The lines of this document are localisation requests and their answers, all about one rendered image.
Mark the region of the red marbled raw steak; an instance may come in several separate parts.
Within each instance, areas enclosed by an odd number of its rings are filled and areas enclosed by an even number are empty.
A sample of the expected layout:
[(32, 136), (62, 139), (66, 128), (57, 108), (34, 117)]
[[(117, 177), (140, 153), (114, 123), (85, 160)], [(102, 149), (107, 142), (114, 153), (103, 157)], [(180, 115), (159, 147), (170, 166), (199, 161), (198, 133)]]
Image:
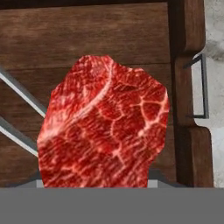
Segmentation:
[(166, 87), (142, 68), (79, 58), (51, 92), (38, 135), (44, 186), (147, 186), (169, 109)]

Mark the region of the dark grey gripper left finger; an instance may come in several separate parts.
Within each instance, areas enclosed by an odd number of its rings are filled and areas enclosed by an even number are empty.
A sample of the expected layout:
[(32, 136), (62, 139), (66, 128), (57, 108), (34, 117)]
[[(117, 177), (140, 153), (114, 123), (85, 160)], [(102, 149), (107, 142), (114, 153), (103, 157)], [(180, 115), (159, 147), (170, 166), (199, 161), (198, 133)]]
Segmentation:
[(43, 187), (42, 177), (39, 171), (33, 174), (25, 182), (19, 185), (19, 187), (41, 188)]

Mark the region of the grey metal bar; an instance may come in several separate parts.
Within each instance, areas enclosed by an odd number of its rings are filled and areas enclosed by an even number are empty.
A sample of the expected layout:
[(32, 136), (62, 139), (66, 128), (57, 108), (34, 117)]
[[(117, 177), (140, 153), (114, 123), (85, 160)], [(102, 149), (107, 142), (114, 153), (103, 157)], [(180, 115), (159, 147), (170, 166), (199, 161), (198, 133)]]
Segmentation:
[(17, 95), (27, 102), (42, 117), (46, 117), (46, 108), (13, 76), (0, 67), (0, 79)]
[(37, 145), (28, 136), (25, 136), (22, 132), (13, 127), (1, 116), (0, 132), (7, 136), (14, 143), (18, 144), (20, 147), (30, 152), (33, 156), (36, 157), (38, 155)]

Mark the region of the brown wooden tray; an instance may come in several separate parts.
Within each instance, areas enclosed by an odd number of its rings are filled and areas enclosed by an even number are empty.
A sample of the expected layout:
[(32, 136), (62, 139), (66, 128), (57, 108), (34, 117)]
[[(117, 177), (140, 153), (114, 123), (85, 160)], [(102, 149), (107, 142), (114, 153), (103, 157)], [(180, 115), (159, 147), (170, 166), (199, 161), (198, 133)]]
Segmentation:
[[(164, 148), (149, 169), (188, 187), (214, 183), (211, 135), (193, 115), (192, 70), (205, 44), (203, 0), (0, 0), (0, 67), (45, 108), (86, 55), (142, 68), (170, 103)], [(45, 120), (0, 79), (0, 116), (35, 144)], [(39, 171), (35, 157), (0, 132), (0, 186)]]

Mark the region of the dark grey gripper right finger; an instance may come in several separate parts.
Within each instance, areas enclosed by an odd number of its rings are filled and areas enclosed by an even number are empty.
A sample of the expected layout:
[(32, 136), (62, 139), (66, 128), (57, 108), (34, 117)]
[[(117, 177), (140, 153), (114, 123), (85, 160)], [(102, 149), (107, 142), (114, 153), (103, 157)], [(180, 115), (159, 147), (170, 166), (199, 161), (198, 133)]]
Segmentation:
[(149, 180), (156, 180), (160, 187), (175, 187), (175, 188), (183, 188), (184, 185), (180, 183), (170, 181), (160, 170), (152, 170), (149, 169), (148, 174)]

